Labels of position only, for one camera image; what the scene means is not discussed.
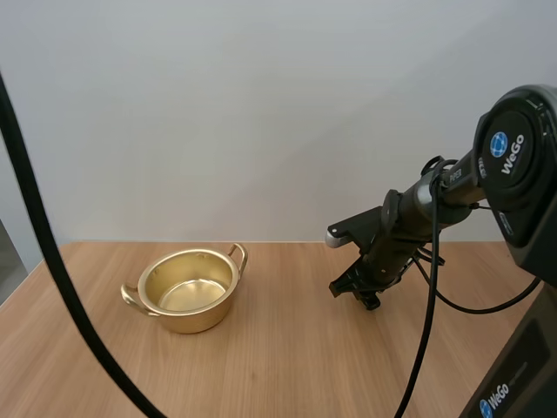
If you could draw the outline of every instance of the pot rim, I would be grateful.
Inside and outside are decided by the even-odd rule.
[[[147,297],[147,293],[145,291],[145,282],[147,281],[147,278],[153,272],[153,270],[155,270],[158,266],[160,266],[167,260],[173,259],[174,257],[178,257],[180,255],[184,255],[187,253],[209,253],[211,255],[219,257],[222,261],[224,261],[228,265],[228,267],[232,271],[232,282],[230,286],[226,289],[225,293],[222,296],[220,296],[217,300],[213,301],[209,305],[205,305],[204,307],[199,307],[197,309],[192,309],[190,311],[169,311],[167,309],[163,309],[162,307],[158,307],[153,302],[151,302],[151,300]],[[234,289],[236,289],[236,286],[238,285],[238,281],[239,281],[238,266],[236,266],[236,263],[234,262],[234,260],[232,260],[232,258],[228,254],[221,253],[220,251],[212,250],[209,248],[189,248],[187,250],[182,250],[182,251],[177,251],[175,253],[167,254],[164,257],[152,263],[147,268],[145,268],[145,270],[141,273],[141,276],[139,277],[138,295],[139,295],[139,299],[144,304],[145,308],[147,308],[147,310],[149,311],[157,313],[161,316],[185,317],[185,316],[191,316],[195,314],[201,314],[202,312],[209,311],[214,307],[216,307],[217,305],[220,305],[222,302],[224,302],[226,299],[230,297],[232,292],[234,292]]]

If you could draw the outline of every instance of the wooden table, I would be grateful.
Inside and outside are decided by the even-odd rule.
[[[393,416],[424,321],[427,285],[415,267],[367,312],[328,290],[354,247],[247,244],[250,262],[225,320],[201,334],[170,334],[126,306],[119,287],[188,246],[78,242],[63,250],[101,338],[165,414]],[[501,243],[443,244],[441,255],[440,290],[466,306],[498,304],[530,280]],[[406,416],[458,416],[532,300],[480,317],[439,301]],[[85,346],[44,265],[0,307],[0,336],[1,416],[141,416]]]

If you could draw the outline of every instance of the white backdrop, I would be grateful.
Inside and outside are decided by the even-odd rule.
[[[3,0],[0,66],[60,241],[319,240],[464,155],[506,91],[557,84],[556,16],[552,0]],[[33,253],[2,153],[0,218]],[[444,238],[500,234],[480,213]]]

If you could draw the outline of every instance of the golden pot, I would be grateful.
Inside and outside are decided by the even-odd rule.
[[[232,260],[238,249],[240,266]],[[228,254],[196,248],[166,255],[149,266],[136,287],[123,284],[122,299],[179,334],[200,333],[226,315],[247,264],[247,251],[233,244]]]

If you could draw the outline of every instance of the black wire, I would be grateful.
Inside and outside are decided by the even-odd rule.
[[[25,143],[16,113],[10,102],[10,97],[3,83],[0,73],[0,131],[3,141],[10,155],[11,164],[19,184],[19,190],[27,207],[27,213],[33,230],[37,236],[38,244],[43,252],[44,262],[49,268],[50,275],[55,281],[58,291],[62,295],[64,304],[70,312],[71,318],[76,324],[79,333],[84,338],[91,352],[97,357],[106,373],[122,389],[128,398],[149,418],[164,418],[160,412],[133,384],[124,370],[116,363],[104,343],[101,341],[95,328],[91,324],[87,313],[77,295],[76,289],[71,283],[60,252],[58,251],[54,235],[50,229],[49,220],[44,210],[41,194],[38,190],[37,180],[25,149]]]
[[[419,263],[417,257],[413,257],[413,260],[416,266],[418,267],[418,269],[421,271],[422,276],[424,276],[424,279],[429,284],[429,277],[427,277],[426,269],[424,269],[424,267]],[[451,302],[449,299],[443,296],[439,290],[437,291],[437,297],[443,300],[448,306],[456,309],[457,311],[464,312],[465,314],[472,314],[472,315],[493,314],[495,312],[502,311],[503,309],[507,309],[508,307],[511,307],[512,305],[516,305],[517,303],[519,303],[521,300],[526,298],[531,292],[533,292],[534,289],[540,284],[540,282],[541,280],[536,277],[534,280],[532,280],[532,283],[530,283],[530,285],[528,285],[526,289],[524,289],[520,294],[518,294],[514,298],[508,300],[505,303],[501,303],[496,307],[487,307],[485,309],[470,309],[468,307],[462,307],[460,305],[457,305],[456,303]]]
[[[432,269],[431,269],[431,281],[429,285],[429,295],[427,296],[427,308],[426,308],[426,319],[424,320],[424,328],[419,339],[418,352],[416,353],[416,359],[412,366],[412,372],[410,372],[410,377],[408,378],[408,383],[406,384],[406,390],[400,400],[399,408],[397,409],[394,418],[402,418],[402,415],[406,411],[408,402],[412,396],[414,387],[416,386],[416,381],[418,380],[419,369],[424,360],[426,354],[427,342],[429,341],[429,336],[432,332],[433,325],[433,312],[435,310],[435,294],[437,291],[437,272],[439,270],[439,222],[438,222],[438,211],[439,211],[439,172],[435,167],[433,178],[432,178]]]
[[[475,210],[475,209],[487,209],[488,211],[491,211],[491,207],[489,207],[489,206],[482,206],[482,205],[480,205],[479,203],[472,203],[472,204],[470,205],[470,209],[473,209],[473,210]]]
[[[417,257],[420,257],[422,260],[427,261],[428,263],[431,264],[432,262],[432,252],[429,251],[427,248],[424,248],[423,246],[421,246],[420,248],[418,248],[418,252],[416,252],[415,254]],[[444,266],[445,265],[445,259],[441,256],[439,256],[439,265],[440,266]]]

